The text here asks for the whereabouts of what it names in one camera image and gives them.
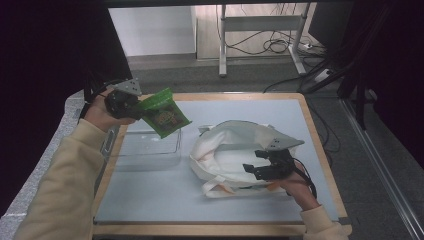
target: hand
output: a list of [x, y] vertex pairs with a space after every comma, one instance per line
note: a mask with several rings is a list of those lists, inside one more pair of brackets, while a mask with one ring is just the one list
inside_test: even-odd
[[[296, 167], [304, 172], [302, 164], [295, 161]], [[290, 176], [282, 180], [275, 180], [282, 188], [293, 196], [296, 203], [303, 211], [311, 210], [320, 206], [318, 201], [312, 195], [306, 181], [297, 173], [293, 172]]]
[[[113, 89], [108, 89], [101, 93], [101, 95], [107, 96], [112, 91]], [[94, 99], [93, 103], [91, 103], [91, 106], [84, 117], [86, 121], [92, 123], [94, 126], [98, 127], [103, 132], [107, 132], [109, 128], [114, 125], [128, 125], [136, 121], [132, 118], [116, 119], [112, 117], [106, 110], [103, 96], [97, 96]]]

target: white wall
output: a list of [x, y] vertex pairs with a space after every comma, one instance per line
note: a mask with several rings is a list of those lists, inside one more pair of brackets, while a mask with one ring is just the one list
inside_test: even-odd
[[196, 52], [194, 7], [109, 9], [127, 57]]

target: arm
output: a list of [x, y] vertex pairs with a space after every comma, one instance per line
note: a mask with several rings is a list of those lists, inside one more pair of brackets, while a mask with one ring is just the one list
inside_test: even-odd
[[296, 203], [302, 208], [300, 216], [306, 226], [305, 240], [346, 240], [347, 234], [340, 223], [330, 220], [324, 207], [312, 195], [305, 180], [293, 173], [288, 178], [278, 181], [280, 186], [293, 196]]
[[96, 99], [62, 139], [15, 239], [91, 239], [94, 184], [104, 163], [101, 145], [111, 126], [132, 122], [110, 117], [103, 99]]

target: person's right hand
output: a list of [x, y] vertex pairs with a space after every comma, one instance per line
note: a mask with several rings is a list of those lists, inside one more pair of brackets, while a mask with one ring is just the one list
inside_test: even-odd
[[[295, 164], [298, 169], [304, 171], [302, 164], [297, 161], [295, 161]], [[299, 174], [293, 172], [287, 178], [274, 180], [273, 182], [278, 183], [291, 196], [293, 196], [296, 203], [299, 204], [303, 211], [314, 209], [320, 206], [318, 201], [312, 195], [308, 184]]]

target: cable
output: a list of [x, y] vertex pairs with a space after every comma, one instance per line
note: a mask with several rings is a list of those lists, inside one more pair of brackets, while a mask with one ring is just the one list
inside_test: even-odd
[[283, 3], [283, 7], [281, 8], [281, 11], [280, 11], [280, 15], [283, 15], [283, 11], [284, 11], [284, 7], [286, 6], [286, 4], [285, 3]]
[[315, 187], [314, 182], [312, 181], [311, 175], [309, 175], [308, 169], [306, 169], [305, 165], [297, 158], [293, 158], [293, 160], [297, 161], [298, 163], [300, 163], [303, 167], [303, 169], [305, 170], [305, 172], [302, 172], [302, 170], [298, 169], [296, 166], [294, 167], [294, 172], [299, 174], [299, 176], [301, 176], [306, 183], [309, 185], [309, 188], [312, 192], [312, 195], [317, 198], [317, 189]]
[[107, 86], [109, 86], [109, 85], [111, 85], [111, 84], [116, 84], [116, 83], [120, 83], [120, 82], [122, 82], [123, 80], [121, 80], [121, 79], [115, 79], [115, 80], [112, 80], [112, 81], [108, 81], [108, 82], [105, 82], [105, 83], [103, 83], [103, 85], [101, 86], [101, 87], [99, 87], [98, 89], [96, 89], [92, 94], [91, 94], [91, 96], [90, 96], [90, 101], [88, 102], [88, 104], [91, 104], [91, 102], [99, 95], [99, 94], [101, 94], [102, 92], [104, 92], [105, 90], [106, 90], [106, 87]]
[[[274, 12], [276, 8], [279, 8], [279, 5], [278, 4], [276, 5], [276, 7], [274, 8], [274, 10], [272, 12]], [[220, 30], [219, 30], [218, 5], [215, 5], [215, 15], [216, 15], [217, 33], [218, 33], [219, 39], [221, 40], [221, 33], [220, 33]], [[232, 48], [232, 49], [238, 50], [238, 51], [243, 52], [243, 53], [248, 54], [248, 55], [259, 55], [259, 54], [262, 54], [262, 53], [265, 53], [265, 52], [273, 52], [273, 53], [276, 53], [276, 54], [281, 54], [281, 53], [283, 53], [283, 52], [285, 52], [287, 50], [290, 40], [291, 39], [294, 39], [293, 37], [291, 37], [291, 36], [289, 36], [289, 35], [287, 35], [287, 34], [285, 34], [283, 32], [273, 31], [272, 34], [271, 34], [270, 39], [267, 40], [267, 41], [265, 41], [263, 43], [263, 49], [264, 49], [263, 51], [252, 53], [252, 52], [247, 52], [245, 50], [242, 50], [242, 49], [236, 47], [237, 45], [239, 45], [239, 44], [241, 44], [243, 42], [246, 42], [247, 40], [249, 40], [249, 39], [251, 39], [251, 38], [253, 38], [253, 37], [255, 37], [255, 36], [259, 35], [259, 34], [267, 33], [267, 32], [271, 32], [271, 31], [260, 31], [260, 32], [254, 33], [251, 36], [249, 36], [249, 37], [247, 37], [247, 38], [245, 38], [245, 39], [243, 39], [243, 40], [241, 40], [241, 41], [239, 41], [237, 43], [234, 43], [234, 44], [228, 44], [227, 42], [225, 42], [225, 45], [228, 48]], [[288, 40], [289, 42], [287, 42], [287, 40], [282, 39], [282, 38], [272, 39], [273, 36], [275, 35], [275, 33], [280, 33], [281, 35], [284, 35], [284, 36], [288, 37], [289, 38], [289, 40]], [[275, 45], [280, 45], [280, 46], [283, 45], [284, 46], [284, 49], [277, 51], [277, 50], [273, 49], [273, 46], [275, 46]], [[303, 51], [303, 54], [304, 55], [311, 55], [313, 53], [308, 53], [308, 52]]]
[[[291, 81], [291, 80], [297, 80], [297, 79], [300, 79], [301, 80], [301, 82], [300, 82], [300, 84], [299, 84], [299, 88], [298, 88], [298, 90], [297, 90], [297, 92], [299, 92], [299, 93], [303, 93], [304, 91], [303, 91], [303, 89], [302, 89], [302, 87], [303, 87], [303, 85], [305, 84], [305, 80], [308, 78], [308, 77], [311, 77], [313, 74], [315, 74], [315, 73], [317, 73], [320, 69], [323, 69], [325, 66], [327, 66], [330, 62], [332, 62], [332, 61], [334, 61], [334, 60], [337, 60], [337, 59], [341, 59], [343, 56], [342, 56], [342, 53], [344, 54], [344, 55], [350, 55], [350, 52], [352, 51], [352, 50], [354, 50], [354, 46], [358, 43], [358, 41], [361, 39], [361, 36], [370, 28], [370, 26], [372, 25], [372, 23], [373, 23], [373, 21], [375, 20], [375, 18], [377, 17], [378, 15], [377, 15], [377, 12], [375, 12], [374, 14], [372, 14], [370, 17], [368, 17], [368, 19], [366, 20], [366, 22], [361, 26], [361, 28], [358, 30], [358, 32], [355, 34], [355, 36], [349, 41], [349, 42], [347, 42], [346, 44], [344, 44], [343, 46], [341, 46], [339, 49], [337, 49], [337, 50], [335, 50], [333, 53], [331, 53], [331, 54], [326, 54], [325, 55], [325, 59], [324, 59], [324, 61], [322, 61], [322, 62], [320, 62], [319, 64], [317, 64], [312, 70], [310, 70], [305, 76], [301, 76], [301, 77], [298, 77], [298, 78], [296, 78], [296, 79], [289, 79], [288, 81]], [[316, 56], [316, 57], [323, 57], [322, 55], [319, 55], [319, 54], [310, 54], [310, 53], [308, 53], [308, 55], [309, 56]], [[270, 86], [268, 86], [268, 87], [266, 87], [265, 88], [265, 90], [263, 91], [264, 93], [266, 92], [266, 91], [268, 91], [268, 89], [270, 88], [270, 87], [273, 87], [273, 86], [276, 86], [276, 85], [279, 85], [279, 84], [282, 84], [282, 83], [285, 83], [285, 82], [287, 82], [286, 80], [282, 80], [282, 81], [279, 81], [279, 82], [277, 82], [277, 83], [274, 83], [274, 84], [272, 84], [272, 85], [270, 85]]]
[[243, 4], [240, 4], [240, 7], [241, 7], [241, 10], [244, 12], [244, 15], [246, 15], [247, 16], [247, 13], [244, 11], [244, 9], [243, 9]]
[[[339, 137], [337, 136], [337, 134], [335, 133], [335, 131], [333, 130], [333, 128], [331, 128], [331, 126], [327, 123], [327, 121], [325, 121], [325, 119], [318, 113], [318, 111], [316, 110], [313, 102], [311, 99], [309, 99], [309, 102], [307, 102], [308, 107], [311, 109], [311, 111], [318, 117], [318, 119], [321, 121], [321, 123], [324, 125], [325, 127], [325, 133], [326, 136], [324, 138], [323, 141], [323, 147], [326, 151], [328, 152], [339, 152], [340, 148], [341, 148], [341, 142]], [[336, 143], [337, 143], [337, 147], [335, 149], [326, 149], [325, 147], [327, 146], [329, 140], [330, 140], [330, 133], [336, 138]]]
[[313, 67], [315, 67], [315, 65], [311, 65], [311, 64], [309, 64], [309, 63], [307, 63], [305, 60], [306, 59], [308, 59], [308, 58], [317, 58], [317, 57], [312, 57], [312, 56], [305, 56], [305, 57], [303, 57], [302, 58], [302, 63], [304, 64], [304, 65], [306, 65], [306, 66], [308, 66], [308, 67], [311, 67], [311, 68], [313, 68]]
[[274, 9], [272, 9], [271, 13], [269, 15], [272, 15], [272, 13], [275, 11], [275, 15], [282, 15], [283, 9], [284, 9], [285, 3], [283, 3], [283, 6], [281, 7], [281, 3], [275, 4]]
[[327, 157], [328, 165], [330, 166], [330, 168], [332, 168], [333, 163], [334, 163], [333, 157], [331, 156], [331, 154], [326, 149], [324, 149], [324, 153], [325, 153], [325, 156]]
[[277, 86], [277, 85], [280, 85], [280, 84], [282, 84], [282, 83], [286, 83], [286, 82], [291, 82], [291, 81], [299, 80], [299, 79], [302, 79], [302, 77], [296, 77], [296, 78], [284, 79], [284, 80], [281, 80], [281, 81], [279, 81], [279, 82], [273, 83], [273, 84], [269, 85], [268, 87], [266, 87], [266, 88], [262, 91], [262, 93], [266, 93], [266, 92], [267, 92], [270, 88], [272, 88], [272, 87], [274, 87], [274, 86]]

